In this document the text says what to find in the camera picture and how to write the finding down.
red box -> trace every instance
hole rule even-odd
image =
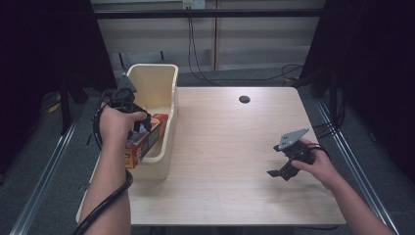
[[[163,138],[167,120],[168,115],[152,115],[152,130],[150,132],[141,126],[139,132],[131,131],[128,134],[124,154],[126,168],[137,166],[157,141]]]

black object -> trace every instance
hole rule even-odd
[[[102,138],[100,133],[100,118],[101,113],[104,110],[105,106],[110,106],[113,109],[116,109],[120,112],[131,114],[135,112],[144,112],[147,114],[147,118],[144,120],[138,120],[134,122],[134,130],[139,131],[141,124],[147,131],[151,131],[151,115],[147,113],[143,108],[134,104],[134,93],[129,88],[120,88],[117,91],[105,91],[103,92],[100,101],[98,102],[97,112],[94,116],[93,121],[93,130],[95,140],[97,141],[98,147],[102,148]],[[117,190],[115,190],[108,198],[106,198],[97,208],[94,209],[76,228],[73,234],[83,234],[89,226],[100,216],[104,210],[112,204],[122,193],[127,190],[133,181],[131,173],[126,169],[126,180],[123,185],[121,185]]]
[[[127,169],[125,170],[125,174],[125,183],[122,184],[121,187],[119,187],[117,190],[115,190],[100,205],[98,205],[98,207],[96,207],[94,211],[89,213],[88,216],[86,216],[86,218],[83,219],[82,222],[76,227],[75,231],[73,232],[73,235],[84,234],[85,231],[89,228],[89,226],[91,226],[91,224],[101,215],[101,213],[103,213],[108,206],[115,202],[115,200],[118,199],[119,196],[121,196],[122,193],[131,186],[133,181],[132,175]]]
[[[101,118],[101,113],[104,110],[106,105],[120,112],[126,113],[126,114],[131,114],[135,112],[146,113],[147,114],[146,119],[137,120],[134,122],[134,131],[139,132],[141,125],[143,125],[147,131],[149,132],[151,131],[152,116],[146,110],[134,104],[134,99],[135,99],[134,93],[132,93],[132,91],[128,88],[122,88],[117,91],[103,92],[101,99],[98,102],[97,111],[95,112],[95,116],[93,119],[94,137],[100,148],[102,147],[102,138],[101,138],[101,133],[100,133],[100,118]]]
[[[326,14],[339,9],[345,13]],[[414,11],[407,0],[327,0],[300,76],[314,97],[342,87],[347,103],[413,183]],[[335,121],[335,92],[332,98]]]
[[[84,0],[0,1],[0,173],[35,128],[44,95],[61,91],[64,134],[70,126],[68,93],[80,104],[87,98],[83,87],[116,88],[97,20],[61,18],[65,13],[93,9]]]
[[[293,160],[302,161],[307,164],[314,163],[314,158],[311,155],[311,149],[312,148],[309,148],[307,145],[303,144],[300,141],[297,141],[293,145],[283,150],[279,149],[279,145],[274,146],[275,151],[277,152],[282,151],[289,158],[289,160],[286,164],[284,164],[283,167],[281,167],[280,170],[278,169],[268,170],[267,171],[268,174],[271,175],[272,177],[281,176],[286,181],[288,181],[290,178],[296,176],[300,171],[299,169],[291,165],[291,162]]]

right hand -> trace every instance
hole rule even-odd
[[[100,119],[100,131],[103,142],[126,141],[128,131],[134,126],[134,121],[147,117],[144,112],[125,114],[108,106],[104,107]]]
[[[309,140],[301,138],[300,141],[309,147],[312,147],[312,143]],[[335,167],[330,162],[329,157],[322,150],[311,150],[311,154],[315,158],[314,164],[306,164],[297,160],[293,160],[291,165],[295,168],[302,169],[311,173],[316,179],[318,179],[324,187],[331,189],[335,186],[336,181],[342,178]]]

wooden table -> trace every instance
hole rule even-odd
[[[296,89],[179,87],[168,178],[135,180],[134,225],[327,225],[345,220],[332,194],[307,172],[289,181],[266,172],[288,159],[281,135],[308,127]],[[251,101],[242,104],[240,96]]]

plastic container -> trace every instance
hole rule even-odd
[[[176,126],[178,67],[175,65],[137,64],[128,70],[128,77],[137,88],[135,101],[150,114],[167,114],[163,139],[152,147],[143,161],[130,172],[134,179],[166,179],[170,166]]]

